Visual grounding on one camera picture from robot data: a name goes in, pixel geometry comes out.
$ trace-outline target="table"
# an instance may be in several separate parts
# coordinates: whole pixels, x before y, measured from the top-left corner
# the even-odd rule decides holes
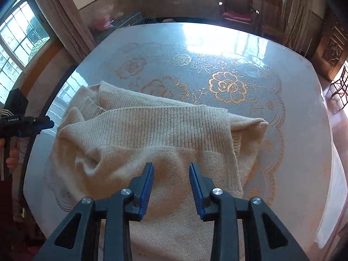
[[[329,192],[333,142],[311,63],[264,38],[195,23],[118,29],[65,82],[47,113],[55,127],[37,136],[24,182],[28,206],[46,236],[76,203],[50,169],[57,126],[78,88],[101,80],[268,121],[244,197],[262,197],[304,250],[313,244]]]

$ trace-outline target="chair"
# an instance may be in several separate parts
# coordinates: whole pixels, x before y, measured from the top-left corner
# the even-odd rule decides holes
[[[256,34],[260,13],[253,0],[224,0],[219,3],[221,25]]]
[[[331,98],[333,98],[335,95],[339,95],[343,104],[343,109],[348,103],[348,73],[345,65],[343,65],[343,70],[340,78],[331,83],[330,87],[331,85],[333,85],[333,87],[336,89],[336,91],[331,95]]]
[[[284,45],[287,35],[280,27],[281,0],[262,0],[261,36]]]

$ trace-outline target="knit fabric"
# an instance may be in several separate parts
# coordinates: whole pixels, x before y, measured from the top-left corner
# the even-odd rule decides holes
[[[77,201],[110,197],[152,162],[149,206],[142,222],[130,223],[132,243],[173,260],[209,260],[213,223],[196,214],[188,166],[198,163],[217,187],[240,198],[266,128],[263,119],[102,82],[81,87],[71,100],[51,161]]]

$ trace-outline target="silver bolt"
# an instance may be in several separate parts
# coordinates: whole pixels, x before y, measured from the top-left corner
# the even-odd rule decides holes
[[[260,204],[261,198],[260,197],[253,197],[253,199],[251,201],[253,201],[254,204]]]
[[[220,195],[220,194],[222,194],[222,189],[221,189],[221,188],[214,188],[214,189],[213,189],[213,193],[214,193],[215,195]]]
[[[82,204],[89,204],[92,202],[92,198],[84,197],[84,198],[82,198],[81,202],[82,202]]]
[[[121,194],[122,195],[128,195],[130,194],[132,191],[129,188],[124,188],[121,190]]]

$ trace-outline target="tied curtain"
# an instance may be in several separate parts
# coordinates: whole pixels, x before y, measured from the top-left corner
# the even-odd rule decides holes
[[[281,26],[288,38],[285,46],[301,52],[308,32],[313,0],[283,0]]]
[[[79,64],[96,44],[73,0],[35,0],[69,54]]]

